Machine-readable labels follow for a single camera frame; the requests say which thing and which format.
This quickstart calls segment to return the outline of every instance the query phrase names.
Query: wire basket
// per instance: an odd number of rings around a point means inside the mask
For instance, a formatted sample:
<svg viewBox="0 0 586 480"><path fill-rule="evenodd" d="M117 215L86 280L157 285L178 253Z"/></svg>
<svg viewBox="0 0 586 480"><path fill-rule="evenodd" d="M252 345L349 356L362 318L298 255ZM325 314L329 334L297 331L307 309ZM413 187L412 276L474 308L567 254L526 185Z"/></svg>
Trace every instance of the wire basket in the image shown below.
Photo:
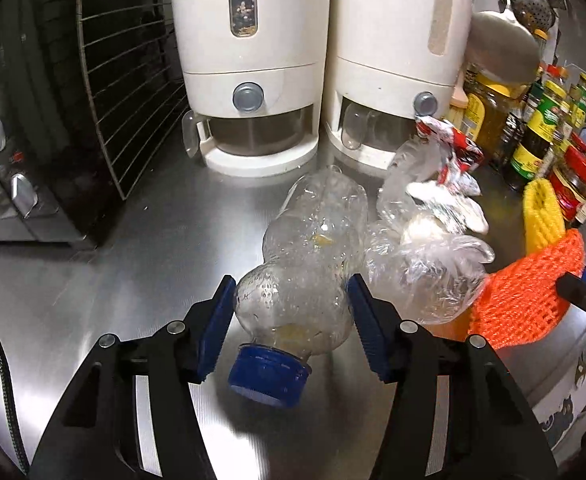
<svg viewBox="0 0 586 480"><path fill-rule="evenodd" d="M188 108L170 0L76 0L84 88L123 199Z"/></svg>

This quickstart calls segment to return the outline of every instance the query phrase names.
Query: clear plastic bottle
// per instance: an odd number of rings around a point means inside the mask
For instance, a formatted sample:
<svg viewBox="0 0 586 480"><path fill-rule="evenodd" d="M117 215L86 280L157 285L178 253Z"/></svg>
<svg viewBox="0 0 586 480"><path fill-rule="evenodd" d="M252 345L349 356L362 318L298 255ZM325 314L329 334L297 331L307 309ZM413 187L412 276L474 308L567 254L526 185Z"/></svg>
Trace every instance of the clear plastic bottle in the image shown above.
<svg viewBox="0 0 586 480"><path fill-rule="evenodd" d="M346 280L363 266L364 188L332 166L298 180L263 238L264 264L240 280L235 316L252 337L228 382L250 399L294 406L311 355L330 352L353 325Z"/></svg>

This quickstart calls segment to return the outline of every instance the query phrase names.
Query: rice dispenser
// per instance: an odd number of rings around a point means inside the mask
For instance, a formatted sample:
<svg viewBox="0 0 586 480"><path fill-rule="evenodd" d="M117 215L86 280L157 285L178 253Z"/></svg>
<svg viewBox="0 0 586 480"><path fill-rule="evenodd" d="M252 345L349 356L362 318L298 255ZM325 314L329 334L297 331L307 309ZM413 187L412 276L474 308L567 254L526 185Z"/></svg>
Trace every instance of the rice dispenser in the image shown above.
<svg viewBox="0 0 586 480"><path fill-rule="evenodd" d="M329 0L172 0L192 111L189 156L234 176L284 173L317 151Z"/></svg>
<svg viewBox="0 0 586 480"><path fill-rule="evenodd" d="M385 170L415 130L417 96L437 100L422 103L425 113L447 112L472 3L332 0L324 120L341 152Z"/></svg>

